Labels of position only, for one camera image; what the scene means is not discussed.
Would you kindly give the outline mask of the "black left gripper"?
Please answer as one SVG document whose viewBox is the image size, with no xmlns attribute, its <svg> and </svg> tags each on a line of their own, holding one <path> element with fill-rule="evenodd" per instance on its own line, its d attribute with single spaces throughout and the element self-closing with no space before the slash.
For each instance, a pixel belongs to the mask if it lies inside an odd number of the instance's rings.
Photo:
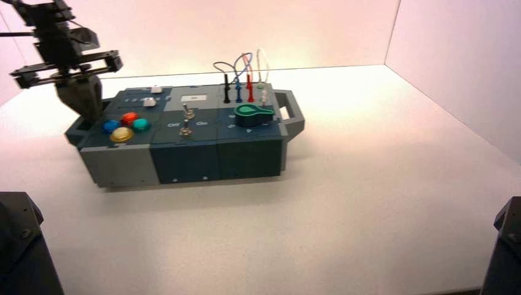
<svg viewBox="0 0 521 295">
<path fill-rule="evenodd" d="M 97 121 L 102 112 L 102 85 L 97 74 L 115 73 L 123 62 L 117 50 L 90 53 L 100 47 L 94 34 L 73 34 L 35 43 L 43 62 L 23 66 L 10 73 L 22 89 L 56 83 L 59 99 L 66 106 L 90 122 Z"/>
</svg>

